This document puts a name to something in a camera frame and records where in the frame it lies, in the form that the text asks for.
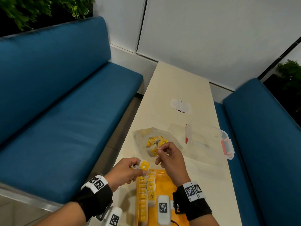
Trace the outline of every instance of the artificial plant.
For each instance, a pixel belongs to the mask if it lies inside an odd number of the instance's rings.
[[[30,28],[41,14],[51,16],[51,6],[58,4],[72,13],[73,17],[85,17],[89,13],[88,4],[94,0],[0,0],[0,8],[9,18],[13,18],[18,28]]]
[[[276,70],[280,74],[282,90],[295,98],[295,111],[301,111],[301,66],[296,61],[288,59],[284,64],[279,63]]]

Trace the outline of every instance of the table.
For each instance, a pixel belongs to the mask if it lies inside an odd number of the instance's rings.
[[[190,103],[192,113],[181,113],[170,107],[172,98]],[[137,114],[122,145],[116,163],[125,157],[138,157],[132,131],[155,127],[167,131],[175,122],[193,119],[219,129],[208,80],[187,71],[159,62],[148,85]],[[213,216],[220,225],[241,225],[227,159],[222,157],[220,167],[207,165],[184,157],[191,180],[200,185]],[[135,183],[123,185],[113,194],[113,204],[123,209],[120,226],[135,223]]]

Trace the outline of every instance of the orange container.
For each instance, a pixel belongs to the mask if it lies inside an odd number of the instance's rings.
[[[156,171],[156,194],[168,195],[170,200],[173,200],[172,193],[177,190],[177,187],[172,183],[171,178],[166,174],[165,170],[151,170]],[[136,217],[135,226],[139,225],[139,181],[136,181]],[[176,215],[175,210],[171,210],[171,219],[177,222],[180,226],[189,226],[189,222],[184,214]],[[158,203],[156,201],[155,207],[148,208],[148,226],[158,226]]]

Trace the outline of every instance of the black wristband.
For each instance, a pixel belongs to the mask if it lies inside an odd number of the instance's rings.
[[[94,177],[91,179],[88,184],[88,186],[91,184],[96,184],[100,181],[98,177]],[[84,187],[78,194],[76,194],[71,201],[77,202],[85,216],[86,216],[86,222],[93,216],[100,215],[105,212],[108,205],[111,204],[113,192],[111,191],[111,188],[108,184],[102,183],[102,186],[94,186],[94,189]]]
[[[189,221],[207,214],[212,214],[204,195],[200,195],[202,191],[199,189],[199,186],[197,185],[200,192],[195,189],[195,185],[192,185],[191,182],[185,183],[184,186],[179,186],[177,191],[172,194],[175,213],[185,213]]]

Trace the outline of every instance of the clear plastic lid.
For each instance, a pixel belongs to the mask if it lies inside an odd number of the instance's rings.
[[[223,130],[200,122],[191,122],[185,126],[171,124],[168,132],[182,145],[183,155],[191,159],[219,165],[220,157],[234,157],[232,141]]]

